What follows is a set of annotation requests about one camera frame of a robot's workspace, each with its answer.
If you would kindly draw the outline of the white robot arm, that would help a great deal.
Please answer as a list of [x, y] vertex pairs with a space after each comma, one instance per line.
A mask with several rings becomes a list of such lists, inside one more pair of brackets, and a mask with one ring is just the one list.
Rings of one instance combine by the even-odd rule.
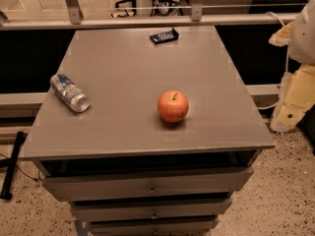
[[275, 32], [269, 43], [286, 45], [288, 57], [300, 64], [294, 73], [284, 73], [270, 123], [272, 130], [284, 133], [294, 129], [315, 104], [315, 0], [310, 0], [293, 22]]

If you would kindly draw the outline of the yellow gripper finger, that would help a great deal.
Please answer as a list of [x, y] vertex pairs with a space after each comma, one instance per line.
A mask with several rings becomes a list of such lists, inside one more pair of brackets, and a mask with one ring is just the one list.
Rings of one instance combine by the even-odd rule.
[[294, 73], [285, 72], [271, 129], [279, 133], [293, 130], [314, 104], [315, 67], [303, 64]]
[[293, 22], [290, 22], [284, 25], [281, 29], [279, 29], [275, 33], [273, 33], [269, 39], [269, 43], [278, 47], [283, 47], [285, 45], [288, 45], [289, 40], [290, 40], [290, 32], [291, 32], [292, 26], [293, 26]]

